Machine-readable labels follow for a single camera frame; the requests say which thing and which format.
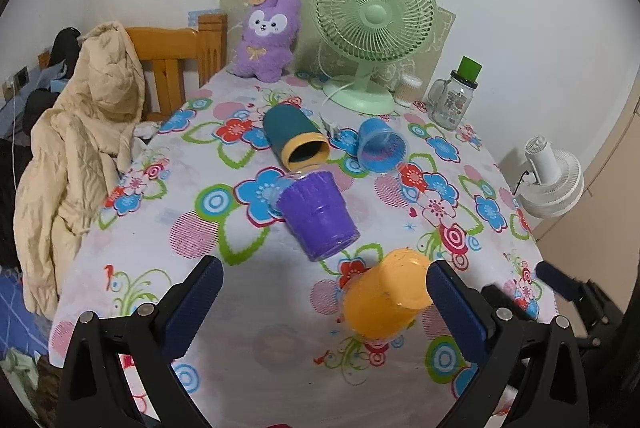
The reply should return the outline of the teal cup yellow rim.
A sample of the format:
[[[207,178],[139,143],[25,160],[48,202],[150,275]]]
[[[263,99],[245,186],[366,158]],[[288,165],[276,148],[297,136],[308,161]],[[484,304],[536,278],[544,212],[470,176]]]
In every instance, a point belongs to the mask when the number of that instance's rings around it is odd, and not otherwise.
[[[262,118],[262,128],[272,151],[288,171],[321,165],[329,159],[328,138],[298,107],[277,104]]]

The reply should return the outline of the cotton swab container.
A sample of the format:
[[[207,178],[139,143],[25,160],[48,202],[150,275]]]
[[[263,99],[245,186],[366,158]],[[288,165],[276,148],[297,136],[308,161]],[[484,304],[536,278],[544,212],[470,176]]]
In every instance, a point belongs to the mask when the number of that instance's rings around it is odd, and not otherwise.
[[[398,106],[411,107],[416,100],[420,100],[422,84],[423,82],[416,75],[401,74],[394,91],[394,100]]]

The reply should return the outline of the wooden chair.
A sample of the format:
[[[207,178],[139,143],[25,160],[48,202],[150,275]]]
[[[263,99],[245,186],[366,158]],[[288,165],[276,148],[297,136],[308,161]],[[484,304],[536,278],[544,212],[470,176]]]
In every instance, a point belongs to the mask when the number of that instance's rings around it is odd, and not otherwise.
[[[225,14],[204,14],[196,29],[105,22],[80,37],[73,76],[40,121],[76,115],[117,128],[163,121],[186,102],[183,63],[198,63],[198,82],[205,84],[226,59]]]

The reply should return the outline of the glass jar green lid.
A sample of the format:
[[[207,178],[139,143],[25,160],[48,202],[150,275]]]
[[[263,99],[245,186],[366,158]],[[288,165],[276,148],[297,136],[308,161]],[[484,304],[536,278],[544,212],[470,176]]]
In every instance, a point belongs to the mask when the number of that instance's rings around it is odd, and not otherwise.
[[[427,110],[431,120],[447,130],[456,130],[477,89],[477,77],[482,66],[463,57],[456,70],[446,80],[436,80],[428,89]]]

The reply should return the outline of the floral tablecloth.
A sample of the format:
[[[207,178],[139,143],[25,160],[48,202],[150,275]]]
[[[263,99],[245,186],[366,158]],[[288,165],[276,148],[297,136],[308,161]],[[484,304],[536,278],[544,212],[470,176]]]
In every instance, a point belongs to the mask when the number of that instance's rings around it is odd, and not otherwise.
[[[313,263],[269,204],[283,168],[262,118],[280,103],[342,127],[326,168],[360,238]],[[433,427],[469,384],[436,310],[396,337],[357,337],[342,317],[354,278],[397,248],[447,261],[466,284],[500,286],[549,321],[552,292],[521,207],[475,130],[446,131],[422,103],[386,116],[408,144],[396,173],[357,161],[362,116],[307,73],[262,84],[217,74],[162,126],[106,199],[67,272],[49,339],[61,365],[82,312],[130,315],[202,257],[224,286],[175,372],[216,427]]]

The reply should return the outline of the beige patterned board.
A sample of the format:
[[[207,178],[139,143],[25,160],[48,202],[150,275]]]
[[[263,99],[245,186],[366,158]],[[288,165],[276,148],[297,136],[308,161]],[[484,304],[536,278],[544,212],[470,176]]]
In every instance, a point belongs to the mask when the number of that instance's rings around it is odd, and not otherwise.
[[[220,0],[219,9],[227,15],[227,62],[233,63],[238,52],[243,20],[250,4],[255,0]],[[314,18],[314,0],[301,0],[300,30],[294,45],[294,59],[288,65],[293,73],[303,71],[318,77],[328,75],[352,75],[356,72],[357,63],[339,55],[320,37],[316,19]],[[373,79],[387,89],[395,90],[404,74],[412,74],[422,81],[421,90],[426,92],[444,49],[449,32],[456,21],[456,15],[440,7],[437,14],[433,36],[427,44],[412,56],[395,63],[378,66],[373,72]]]

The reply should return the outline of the purple plush bunny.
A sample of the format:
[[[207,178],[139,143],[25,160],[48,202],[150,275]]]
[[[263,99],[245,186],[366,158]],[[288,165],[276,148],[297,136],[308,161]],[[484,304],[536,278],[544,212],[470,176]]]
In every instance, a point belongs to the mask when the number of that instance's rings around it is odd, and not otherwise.
[[[263,83],[280,80],[292,62],[302,0],[250,0],[233,72]]]

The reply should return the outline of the blue plastic cup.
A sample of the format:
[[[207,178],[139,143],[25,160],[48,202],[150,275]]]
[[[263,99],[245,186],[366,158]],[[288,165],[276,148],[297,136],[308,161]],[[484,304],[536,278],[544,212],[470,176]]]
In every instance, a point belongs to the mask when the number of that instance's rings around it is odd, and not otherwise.
[[[359,165],[376,174],[394,171],[405,162],[408,145],[404,136],[381,118],[371,117],[358,130],[357,159]]]

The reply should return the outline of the orange plastic cup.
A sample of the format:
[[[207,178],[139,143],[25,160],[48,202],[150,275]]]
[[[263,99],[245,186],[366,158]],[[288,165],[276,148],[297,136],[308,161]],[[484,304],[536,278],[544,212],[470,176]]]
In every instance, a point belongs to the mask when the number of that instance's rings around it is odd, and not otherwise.
[[[395,249],[352,280],[342,300],[344,319],[371,340],[395,337],[433,304],[426,286],[431,260],[409,248]]]

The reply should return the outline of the purple plastic cup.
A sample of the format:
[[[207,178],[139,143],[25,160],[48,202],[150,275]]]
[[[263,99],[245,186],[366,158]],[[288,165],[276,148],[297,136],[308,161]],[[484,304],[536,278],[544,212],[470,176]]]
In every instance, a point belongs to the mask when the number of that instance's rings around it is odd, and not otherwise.
[[[354,244],[360,232],[329,170],[311,170],[280,178],[270,197],[307,258],[330,258]]]

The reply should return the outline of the white standing fan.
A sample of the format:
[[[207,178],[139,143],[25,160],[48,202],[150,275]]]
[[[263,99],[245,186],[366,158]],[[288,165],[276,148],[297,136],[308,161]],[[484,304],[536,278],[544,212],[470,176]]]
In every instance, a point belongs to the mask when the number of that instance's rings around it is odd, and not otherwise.
[[[570,152],[555,150],[544,136],[530,138],[524,153],[528,168],[524,182],[515,191],[518,203],[537,219],[567,214],[585,188],[579,159]]]

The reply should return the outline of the beige quilted jacket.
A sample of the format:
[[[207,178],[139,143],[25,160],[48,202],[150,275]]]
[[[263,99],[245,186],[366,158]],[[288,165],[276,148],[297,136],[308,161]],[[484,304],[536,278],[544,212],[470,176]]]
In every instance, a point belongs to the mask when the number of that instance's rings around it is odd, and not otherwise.
[[[28,311],[53,319],[70,265],[118,176],[144,108],[142,65],[125,27],[96,26],[74,74],[30,133],[13,218]]]

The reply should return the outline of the green desk fan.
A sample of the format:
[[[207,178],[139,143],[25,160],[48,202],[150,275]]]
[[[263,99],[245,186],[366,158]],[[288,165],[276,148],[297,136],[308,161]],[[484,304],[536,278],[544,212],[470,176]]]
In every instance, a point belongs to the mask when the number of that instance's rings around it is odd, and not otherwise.
[[[433,38],[436,16],[436,0],[314,0],[320,37],[356,63],[354,74],[326,82],[326,96],[361,114],[392,113],[394,98],[372,80],[373,72],[420,51]]]

